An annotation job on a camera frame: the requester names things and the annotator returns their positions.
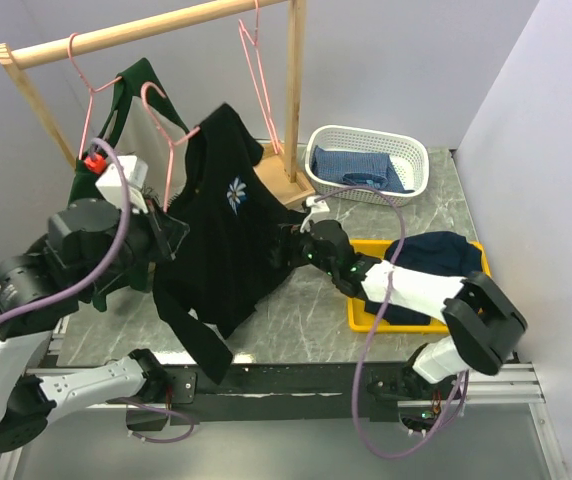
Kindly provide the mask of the black t shirt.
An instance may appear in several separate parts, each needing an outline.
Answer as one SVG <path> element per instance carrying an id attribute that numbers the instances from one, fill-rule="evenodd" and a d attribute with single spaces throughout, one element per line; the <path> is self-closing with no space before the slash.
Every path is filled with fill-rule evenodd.
<path id="1" fill-rule="evenodd" d="M 275 256 L 281 227 L 305 217 L 259 179 L 262 155 L 229 104 L 200 123 L 185 154 L 186 184 L 168 206 L 190 231 L 174 261 L 155 268 L 159 318 L 215 383 L 233 361 L 226 339 L 292 272 Z"/>

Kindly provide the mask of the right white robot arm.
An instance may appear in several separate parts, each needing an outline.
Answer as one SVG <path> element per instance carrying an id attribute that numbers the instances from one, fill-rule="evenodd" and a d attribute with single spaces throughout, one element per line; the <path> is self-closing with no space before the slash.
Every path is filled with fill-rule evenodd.
<path id="1" fill-rule="evenodd" d="M 440 276 L 359 253 L 335 220 L 281 226 L 272 259 L 279 266 L 314 266 L 348 298 L 403 307 L 445 324 L 447 337 L 420 347 L 408 361 L 404 387 L 418 399 L 467 370 L 498 374 L 528 328 L 486 273 Z"/>

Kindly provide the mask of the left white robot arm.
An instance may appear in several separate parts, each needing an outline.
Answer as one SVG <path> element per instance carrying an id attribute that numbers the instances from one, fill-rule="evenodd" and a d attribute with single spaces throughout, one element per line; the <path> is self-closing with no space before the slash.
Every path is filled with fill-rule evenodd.
<path id="1" fill-rule="evenodd" d="M 88 406 L 170 397 L 167 371 L 148 349 L 105 366 L 50 377 L 29 374 L 57 324 L 137 268 L 167 262 L 189 232 L 152 200 L 145 212 L 82 199 L 52 215 L 26 253 L 0 263 L 0 454 L 25 446 Z"/>

